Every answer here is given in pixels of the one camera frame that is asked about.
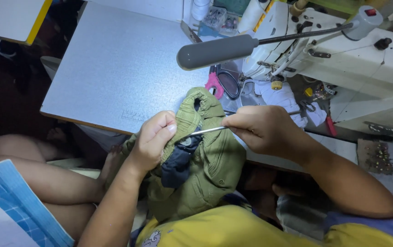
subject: cartoon print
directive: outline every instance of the cartoon print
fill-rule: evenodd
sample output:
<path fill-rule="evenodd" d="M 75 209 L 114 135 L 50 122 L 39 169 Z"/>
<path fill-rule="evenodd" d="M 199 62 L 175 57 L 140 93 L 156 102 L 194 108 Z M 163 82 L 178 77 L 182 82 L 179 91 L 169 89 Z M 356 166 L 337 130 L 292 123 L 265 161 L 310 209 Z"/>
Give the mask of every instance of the cartoon print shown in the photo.
<path fill-rule="evenodd" d="M 158 242 L 160 241 L 161 231 L 154 231 L 151 236 L 146 238 L 142 243 L 142 247 L 157 247 Z"/>

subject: forearm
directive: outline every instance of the forearm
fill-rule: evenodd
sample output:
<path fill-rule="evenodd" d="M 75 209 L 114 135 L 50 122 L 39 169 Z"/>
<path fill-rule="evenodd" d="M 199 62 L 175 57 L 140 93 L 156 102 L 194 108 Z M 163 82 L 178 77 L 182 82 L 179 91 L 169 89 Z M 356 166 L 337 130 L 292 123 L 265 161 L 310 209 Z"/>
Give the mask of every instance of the forearm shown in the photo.
<path fill-rule="evenodd" d="M 320 188 L 344 212 L 366 217 L 393 217 L 393 195 L 353 162 L 332 153 L 305 134 L 298 160 Z"/>
<path fill-rule="evenodd" d="M 123 247 L 128 243 L 143 175 L 127 162 L 131 161 L 122 165 L 91 217 L 80 247 Z"/>

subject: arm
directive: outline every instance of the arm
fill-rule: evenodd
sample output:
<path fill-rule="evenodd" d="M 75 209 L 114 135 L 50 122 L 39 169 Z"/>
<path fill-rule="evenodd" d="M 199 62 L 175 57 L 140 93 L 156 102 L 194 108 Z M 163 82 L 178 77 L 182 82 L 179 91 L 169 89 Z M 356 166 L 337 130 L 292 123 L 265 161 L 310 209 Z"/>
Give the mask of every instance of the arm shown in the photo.
<path fill-rule="evenodd" d="M 177 130 L 175 115 L 160 112 L 146 121 L 128 158 L 114 178 L 79 240 L 80 247 L 126 246 L 140 184 L 160 162 L 164 146 Z"/>
<path fill-rule="evenodd" d="M 279 156 L 301 165 L 345 213 L 393 217 L 393 195 L 374 177 L 332 153 L 292 121 L 279 106 L 245 106 L 223 126 L 255 153 Z"/>

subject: red switch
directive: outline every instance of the red switch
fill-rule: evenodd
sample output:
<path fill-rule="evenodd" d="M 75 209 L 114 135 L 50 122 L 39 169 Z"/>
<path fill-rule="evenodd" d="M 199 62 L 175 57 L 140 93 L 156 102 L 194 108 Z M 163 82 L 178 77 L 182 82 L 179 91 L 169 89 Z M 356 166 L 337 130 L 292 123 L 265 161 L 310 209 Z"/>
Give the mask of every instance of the red switch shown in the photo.
<path fill-rule="evenodd" d="M 364 10 L 364 12 L 367 14 L 367 16 L 375 16 L 377 14 L 375 9 Z"/>

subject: sewing machine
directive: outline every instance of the sewing machine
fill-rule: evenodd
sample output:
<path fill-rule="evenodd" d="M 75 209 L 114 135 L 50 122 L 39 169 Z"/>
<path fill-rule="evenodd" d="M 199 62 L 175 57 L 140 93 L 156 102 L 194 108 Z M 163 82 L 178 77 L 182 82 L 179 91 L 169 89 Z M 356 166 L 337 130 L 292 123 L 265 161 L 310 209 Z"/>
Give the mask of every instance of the sewing machine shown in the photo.
<path fill-rule="evenodd" d="M 289 7 L 275 2 L 254 38 L 295 34 L 298 28 L 325 30 L 345 22 L 309 8 L 293 18 Z M 312 26 L 302 27 L 305 21 Z M 388 42 L 378 43 L 380 49 L 374 45 L 385 38 L 391 39 L 387 48 Z M 244 59 L 242 70 L 255 80 L 269 80 L 271 73 L 285 79 L 301 74 L 337 85 L 338 94 L 331 99 L 336 126 L 367 133 L 365 122 L 393 128 L 393 32 L 375 28 L 359 41 L 337 32 L 259 45 Z"/>

